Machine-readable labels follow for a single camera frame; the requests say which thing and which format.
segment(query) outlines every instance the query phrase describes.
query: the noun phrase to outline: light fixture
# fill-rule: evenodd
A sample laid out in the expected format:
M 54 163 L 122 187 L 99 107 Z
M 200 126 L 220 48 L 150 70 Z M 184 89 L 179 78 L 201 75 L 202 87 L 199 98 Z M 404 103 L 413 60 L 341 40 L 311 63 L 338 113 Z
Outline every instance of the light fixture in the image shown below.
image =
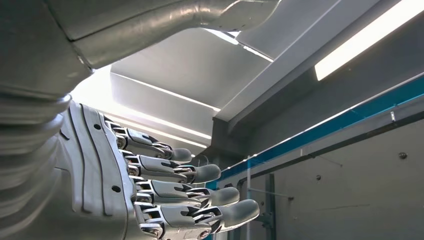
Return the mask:
M 234 45 L 239 45 L 239 41 L 235 40 L 234 38 L 228 36 L 227 34 L 221 32 L 221 31 L 217 31 L 217 30 L 212 30 L 212 29 L 207 29 L 207 28 L 203 28 L 204 30 L 208 31 L 209 33 L 217 36 L 218 38 L 225 40 L 229 43 L 232 43 Z
M 204 133 L 201 133 L 201 132 L 198 132 L 198 131 L 177 125 L 175 123 L 172 123 L 172 122 L 169 122 L 169 121 L 166 121 L 166 120 L 163 120 L 163 119 L 160 119 L 160 118 L 157 118 L 157 117 L 154 117 L 154 116 L 151 116 L 151 115 L 139 112 L 139 111 L 136 111 L 134 109 L 128 108 L 128 107 L 121 105 L 119 103 L 114 103 L 114 105 L 115 105 L 114 108 L 119 109 L 119 111 L 122 112 L 122 113 L 135 115 L 137 117 L 147 119 L 147 120 L 150 120 L 152 122 L 171 127 L 173 129 L 178 129 L 180 131 L 183 131 L 183 132 L 186 132 L 186 133 L 189 133 L 189 134 L 193 134 L 193 135 L 205 138 L 205 139 L 212 139 L 212 137 L 210 135 L 207 135 L 207 134 L 204 134 Z
M 183 95 L 177 94 L 177 93 L 175 93 L 175 92 L 168 91 L 168 90 L 166 90 L 166 89 L 163 89 L 163 88 L 160 88 L 160 87 L 157 87 L 157 86 L 154 86 L 154 85 L 151 85 L 151 84 L 148 84 L 148 83 L 145 83 L 145 82 L 139 81 L 139 80 L 135 80 L 135 79 L 132 79 L 132 78 L 130 78 L 130 77 L 127 77 L 127 76 L 124 76 L 124 75 L 120 75 L 120 74 L 117 74 L 117 73 L 114 73 L 114 72 L 111 72 L 111 74 L 116 75 L 116 76 L 119 76 L 119 77 L 124 78 L 124 79 L 131 80 L 131 81 L 133 81 L 133 82 L 135 82 L 135 83 L 138 83 L 138 84 L 144 85 L 144 86 L 146 86 L 146 87 L 149 87 L 149 88 L 152 88 L 152 89 L 155 89 L 155 90 L 158 90 L 158 91 L 161 91 L 161 92 L 163 92 L 163 93 L 166 93 L 166 94 L 169 94 L 169 95 L 175 96 L 175 97 L 177 97 L 177 98 L 184 99 L 184 100 L 187 100 L 187 101 L 189 101 L 189 102 L 192 102 L 192 103 L 195 103 L 195 104 L 199 104 L 199 105 L 205 106 L 205 107 L 207 107 L 207 108 L 213 109 L 215 112 L 219 112 L 219 111 L 221 111 L 221 109 L 219 109 L 219 108 L 217 108 L 217 107 L 214 107 L 214 106 L 208 105 L 208 104 L 206 104 L 206 103 L 203 103 L 203 102 L 200 102 L 200 101 L 197 101 L 197 100 L 194 100 L 194 99 L 191 99 L 191 98 L 189 98 L 189 97 L 186 97 L 186 96 L 183 96 Z
M 174 140 L 186 143 L 186 144 L 191 144 L 191 145 L 203 148 L 203 149 L 207 148 L 206 145 L 203 145 L 203 144 L 200 144 L 200 143 L 197 143 L 197 142 L 194 142 L 194 141 L 190 141 L 190 140 L 187 140 L 185 138 L 175 136 L 175 135 L 163 132 L 163 131 L 159 131 L 159 130 L 153 129 L 151 127 L 143 126 L 143 125 L 140 125 L 140 124 L 132 122 L 132 121 L 128 121 L 128 120 L 125 120 L 125 119 L 122 119 L 122 118 L 119 118 L 119 117 L 110 116 L 110 115 L 107 115 L 107 117 L 109 119 L 115 121 L 115 122 L 122 123 L 124 125 L 128 125 L 128 126 L 133 127 L 133 128 L 149 131 L 151 133 L 161 135 L 161 136 L 164 136 L 164 137 L 168 137 L 170 139 L 174 139 Z
M 401 0 L 315 65 L 319 81 L 424 11 L 424 0 Z

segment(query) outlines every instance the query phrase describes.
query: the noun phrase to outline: wall bolt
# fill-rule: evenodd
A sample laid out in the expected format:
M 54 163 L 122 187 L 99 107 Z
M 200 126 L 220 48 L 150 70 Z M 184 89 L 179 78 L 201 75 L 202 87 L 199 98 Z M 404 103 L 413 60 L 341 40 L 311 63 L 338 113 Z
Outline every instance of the wall bolt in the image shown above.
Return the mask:
M 406 152 L 399 152 L 399 158 L 404 160 L 408 157 L 408 154 Z

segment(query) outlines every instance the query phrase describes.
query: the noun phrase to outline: robotic arm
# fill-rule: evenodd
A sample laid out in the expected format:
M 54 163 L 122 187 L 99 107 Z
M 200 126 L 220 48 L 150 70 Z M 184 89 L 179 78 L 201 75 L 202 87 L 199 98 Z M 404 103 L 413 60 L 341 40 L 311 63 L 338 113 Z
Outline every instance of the robotic arm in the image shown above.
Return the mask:
M 277 4 L 0 1 L 0 239 L 204 239 L 255 218 L 257 204 L 237 203 L 236 189 L 187 185 L 218 178 L 216 166 L 185 165 L 186 150 L 142 142 L 68 93 L 178 31 L 244 30 Z

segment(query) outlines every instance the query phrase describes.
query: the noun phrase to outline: ceiling panel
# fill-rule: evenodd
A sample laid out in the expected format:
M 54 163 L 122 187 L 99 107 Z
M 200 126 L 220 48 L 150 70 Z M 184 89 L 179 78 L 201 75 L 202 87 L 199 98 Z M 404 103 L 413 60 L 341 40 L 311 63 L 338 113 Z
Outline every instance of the ceiling panel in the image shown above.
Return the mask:
M 211 108 L 161 92 L 113 73 L 110 74 L 110 83 L 113 101 L 130 109 L 116 109 L 116 112 L 122 114 L 122 117 L 168 134 L 206 145 L 210 144 L 210 139 L 159 124 L 140 117 L 140 115 L 137 116 L 137 113 L 131 110 L 211 136 L 214 114 L 214 110 Z
M 338 0 L 283 0 L 262 25 L 237 40 L 276 59 Z
M 112 72 L 222 108 L 269 62 L 212 33 L 177 33 L 112 65 Z

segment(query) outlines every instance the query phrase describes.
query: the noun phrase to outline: metal surface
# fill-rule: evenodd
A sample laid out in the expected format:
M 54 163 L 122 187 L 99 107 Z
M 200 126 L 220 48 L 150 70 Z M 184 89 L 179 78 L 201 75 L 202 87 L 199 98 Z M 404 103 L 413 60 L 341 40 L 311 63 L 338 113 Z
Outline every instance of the metal surface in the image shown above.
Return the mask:
M 242 31 L 264 22 L 279 0 L 186 0 L 164 5 L 76 40 L 74 46 L 92 68 L 128 57 L 194 27 Z

